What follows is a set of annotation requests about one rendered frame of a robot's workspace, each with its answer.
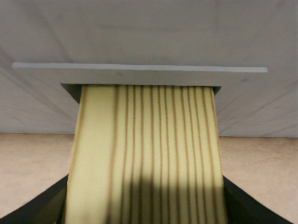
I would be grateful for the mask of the light wooden board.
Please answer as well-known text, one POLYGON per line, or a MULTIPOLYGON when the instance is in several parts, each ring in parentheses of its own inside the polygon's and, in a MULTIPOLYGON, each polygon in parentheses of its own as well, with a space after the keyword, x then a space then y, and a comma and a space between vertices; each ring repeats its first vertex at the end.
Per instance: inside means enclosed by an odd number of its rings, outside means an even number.
POLYGON ((213 86, 83 84, 61 224, 228 224, 213 86))

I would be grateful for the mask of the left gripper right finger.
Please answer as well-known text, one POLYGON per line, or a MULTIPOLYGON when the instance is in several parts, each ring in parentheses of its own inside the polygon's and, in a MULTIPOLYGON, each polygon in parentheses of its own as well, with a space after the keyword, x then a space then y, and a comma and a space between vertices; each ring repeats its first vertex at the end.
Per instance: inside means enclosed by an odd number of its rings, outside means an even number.
POLYGON ((294 224, 260 203, 224 175, 223 184, 228 224, 294 224))

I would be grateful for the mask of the grey panel wall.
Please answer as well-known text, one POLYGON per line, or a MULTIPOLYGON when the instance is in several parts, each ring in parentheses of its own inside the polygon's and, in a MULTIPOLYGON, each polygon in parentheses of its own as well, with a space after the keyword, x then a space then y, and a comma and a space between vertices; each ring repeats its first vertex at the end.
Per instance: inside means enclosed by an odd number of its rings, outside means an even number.
POLYGON ((0 0, 0 132, 75 134, 14 63, 267 68, 218 136, 298 137, 298 0, 0 0))

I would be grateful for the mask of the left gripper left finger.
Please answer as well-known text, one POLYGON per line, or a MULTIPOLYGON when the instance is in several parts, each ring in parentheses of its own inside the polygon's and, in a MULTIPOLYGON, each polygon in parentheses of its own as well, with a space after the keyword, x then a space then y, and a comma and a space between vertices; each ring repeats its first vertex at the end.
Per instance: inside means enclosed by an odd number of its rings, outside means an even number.
POLYGON ((69 173, 36 197, 0 218, 0 224, 61 224, 69 173))

